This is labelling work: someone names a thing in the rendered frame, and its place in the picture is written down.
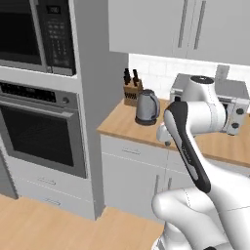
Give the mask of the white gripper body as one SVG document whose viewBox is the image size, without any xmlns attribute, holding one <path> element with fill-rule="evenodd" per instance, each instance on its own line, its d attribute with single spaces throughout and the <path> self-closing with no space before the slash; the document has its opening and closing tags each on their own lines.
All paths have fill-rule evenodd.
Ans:
<svg viewBox="0 0 250 250">
<path fill-rule="evenodd" d="M 170 133 L 168 132 L 164 123 L 161 123 L 157 128 L 156 139 L 164 144 L 165 142 L 168 142 L 168 141 L 171 142 L 172 137 Z"/>
</svg>

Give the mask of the black steel microwave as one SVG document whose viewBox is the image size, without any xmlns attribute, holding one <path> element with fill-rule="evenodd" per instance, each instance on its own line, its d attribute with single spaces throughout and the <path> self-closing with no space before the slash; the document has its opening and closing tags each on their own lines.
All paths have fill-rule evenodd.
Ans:
<svg viewBox="0 0 250 250">
<path fill-rule="evenodd" d="M 38 0 L 36 6 L 47 72 L 76 73 L 68 0 Z"/>
</svg>

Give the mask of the black microwave door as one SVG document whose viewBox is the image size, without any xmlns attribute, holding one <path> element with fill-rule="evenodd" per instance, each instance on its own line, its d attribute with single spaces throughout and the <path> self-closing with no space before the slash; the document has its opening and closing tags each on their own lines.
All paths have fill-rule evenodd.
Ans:
<svg viewBox="0 0 250 250">
<path fill-rule="evenodd" d="M 29 0 L 0 0 L 0 65 L 41 71 Z"/>
</svg>

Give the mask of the white base drawer front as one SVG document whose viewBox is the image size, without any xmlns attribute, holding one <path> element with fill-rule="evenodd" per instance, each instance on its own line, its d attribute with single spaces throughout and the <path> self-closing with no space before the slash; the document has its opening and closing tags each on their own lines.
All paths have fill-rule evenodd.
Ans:
<svg viewBox="0 0 250 250">
<path fill-rule="evenodd" d="M 230 163 L 223 162 L 223 161 L 217 161 L 214 159 L 208 159 L 208 161 L 220 168 L 230 170 L 232 172 L 236 172 L 244 176 L 250 177 L 250 168 L 248 167 L 238 166 L 238 165 L 230 164 Z M 169 151 L 167 168 L 170 170 L 180 172 L 180 173 L 185 173 L 185 174 L 188 173 L 188 170 L 186 169 L 186 166 L 180 154 L 174 150 Z"/>
<path fill-rule="evenodd" d="M 102 152 L 140 161 L 159 167 L 166 167 L 168 150 L 157 146 L 149 146 L 128 140 L 101 135 Z M 122 151 L 122 148 L 137 149 L 141 154 Z"/>
</svg>

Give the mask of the grey steel kettle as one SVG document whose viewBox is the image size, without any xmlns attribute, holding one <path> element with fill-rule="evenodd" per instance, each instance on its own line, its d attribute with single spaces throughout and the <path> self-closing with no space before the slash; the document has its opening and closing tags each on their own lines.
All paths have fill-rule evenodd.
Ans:
<svg viewBox="0 0 250 250">
<path fill-rule="evenodd" d="M 156 123 L 160 113 L 160 102 L 150 89 L 143 90 L 137 100 L 135 121 L 138 124 L 149 126 Z"/>
</svg>

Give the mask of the white base cupboard door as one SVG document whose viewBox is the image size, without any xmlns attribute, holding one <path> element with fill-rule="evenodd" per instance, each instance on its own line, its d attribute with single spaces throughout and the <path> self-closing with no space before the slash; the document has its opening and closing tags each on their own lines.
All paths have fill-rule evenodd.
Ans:
<svg viewBox="0 0 250 250">
<path fill-rule="evenodd" d="M 158 192 L 164 184 L 165 169 L 107 153 L 102 154 L 104 204 L 158 222 L 152 212 L 155 177 Z"/>
<path fill-rule="evenodd" d="M 192 179 L 189 175 L 186 173 L 180 173 L 172 170 L 166 170 L 165 171 L 165 180 L 164 180 L 164 188 L 163 190 L 168 190 L 168 179 L 169 177 L 172 177 L 172 185 L 171 189 L 179 189 L 179 188 L 193 188 L 194 183 L 192 182 Z"/>
</svg>

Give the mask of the wooden knife block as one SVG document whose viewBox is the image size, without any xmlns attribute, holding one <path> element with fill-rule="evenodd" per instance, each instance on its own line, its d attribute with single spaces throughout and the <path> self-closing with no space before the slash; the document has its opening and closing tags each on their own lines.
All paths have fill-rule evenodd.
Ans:
<svg viewBox="0 0 250 250">
<path fill-rule="evenodd" d="M 124 90 L 124 104 L 130 106 L 136 106 L 139 94 L 143 91 L 142 80 L 138 82 L 131 81 L 127 85 L 123 86 Z"/>
</svg>

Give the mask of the white tall cabinet housing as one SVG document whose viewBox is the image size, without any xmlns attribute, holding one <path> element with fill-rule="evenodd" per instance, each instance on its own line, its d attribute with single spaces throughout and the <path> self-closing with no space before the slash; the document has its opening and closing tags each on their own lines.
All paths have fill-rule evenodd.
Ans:
<svg viewBox="0 0 250 250">
<path fill-rule="evenodd" d="M 0 151 L 6 164 L 10 156 L 89 180 L 93 195 L 89 202 L 97 219 L 104 209 L 97 129 L 122 98 L 128 57 L 109 49 L 108 0 L 68 0 L 68 4 L 76 73 L 0 65 L 0 101 L 74 115 L 60 118 L 0 104 Z M 15 177 L 8 164 L 7 169 L 21 197 L 17 183 L 31 182 Z"/>
</svg>

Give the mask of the silver toaster oven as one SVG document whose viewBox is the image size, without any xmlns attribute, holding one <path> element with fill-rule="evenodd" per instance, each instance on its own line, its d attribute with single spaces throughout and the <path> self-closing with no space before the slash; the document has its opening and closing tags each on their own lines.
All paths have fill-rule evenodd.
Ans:
<svg viewBox="0 0 250 250">
<path fill-rule="evenodd" d="M 248 95 L 246 83 L 227 79 L 217 80 L 203 75 L 179 73 L 170 91 L 171 103 L 181 101 L 183 91 L 191 79 L 205 85 L 214 82 L 216 95 L 227 112 L 227 122 L 222 129 L 222 133 L 232 136 L 237 135 L 250 105 L 250 96 Z"/>
</svg>

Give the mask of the white drawer under oven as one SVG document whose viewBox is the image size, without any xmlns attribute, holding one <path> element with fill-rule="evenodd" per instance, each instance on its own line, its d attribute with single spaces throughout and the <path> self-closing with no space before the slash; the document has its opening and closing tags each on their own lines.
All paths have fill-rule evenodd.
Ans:
<svg viewBox="0 0 250 250">
<path fill-rule="evenodd" d="M 37 199 L 45 203 L 48 203 L 44 200 L 45 198 L 51 198 L 59 201 L 62 204 L 61 206 L 54 206 L 90 220 L 96 219 L 93 204 L 89 201 L 85 201 L 83 199 L 76 198 L 46 187 L 41 187 L 29 182 L 18 182 L 17 188 L 18 193 L 22 196 Z"/>
<path fill-rule="evenodd" d="M 51 188 L 88 201 L 93 199 L 91 183 L 89 180 L 10 156 L 7 157 L 7 164 L 15 177 L 19 177 L 37 185 Z M 57 184 L 52 186 L 39 182 L 37 181 L 37 178 L 39 177 L 46 178 L 47 180 L 54 180 Z"/>
</svg>

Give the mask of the grey appliance side panel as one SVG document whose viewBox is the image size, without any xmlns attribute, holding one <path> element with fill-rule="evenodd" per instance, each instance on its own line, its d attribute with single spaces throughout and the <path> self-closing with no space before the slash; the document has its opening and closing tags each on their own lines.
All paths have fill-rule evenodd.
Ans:
<svg viewBox="0 0 250 250">
<path fill-rule="evenodd" d="M 13 199 L 18 199 L 16 188 L 14 182 L 11 178 L 9 170 L 7 169 L 7 164 L 0 151 L 0 194 L 11 197 Z"/>
</svg>

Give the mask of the grey wall socket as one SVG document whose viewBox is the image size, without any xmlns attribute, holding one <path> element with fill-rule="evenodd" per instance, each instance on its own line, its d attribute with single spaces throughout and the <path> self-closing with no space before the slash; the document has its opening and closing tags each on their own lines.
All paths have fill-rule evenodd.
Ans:
<svg viewBox="0 0 250 250">
<path fill-rule="evenodd" d="M 228 77 L 229 66 L 225 64 L 219 64 L 217 66 L 217 71 L 215 77 L 220 80 L 224 80 Z"/>
</svg>

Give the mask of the white wall cupboard door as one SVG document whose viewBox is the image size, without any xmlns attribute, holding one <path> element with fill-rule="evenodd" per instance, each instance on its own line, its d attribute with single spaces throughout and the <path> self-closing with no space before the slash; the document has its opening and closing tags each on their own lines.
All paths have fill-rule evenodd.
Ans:
<svg viewBox="0 0 250 250">
<path fill-rule="evenodd" d="M 185 36 L 180 49 L 183 5 L 184 0 L 108 0 L 109 49 L 184 59 L 195 0 L 188 0 Z"/>
<path fill-rule="evenodd" d="M 198 49 L 194 40 L 202 0 L 196 0 L 187 58 L 250 65 L 250 0 L 206 0 Z"/>
</svg>

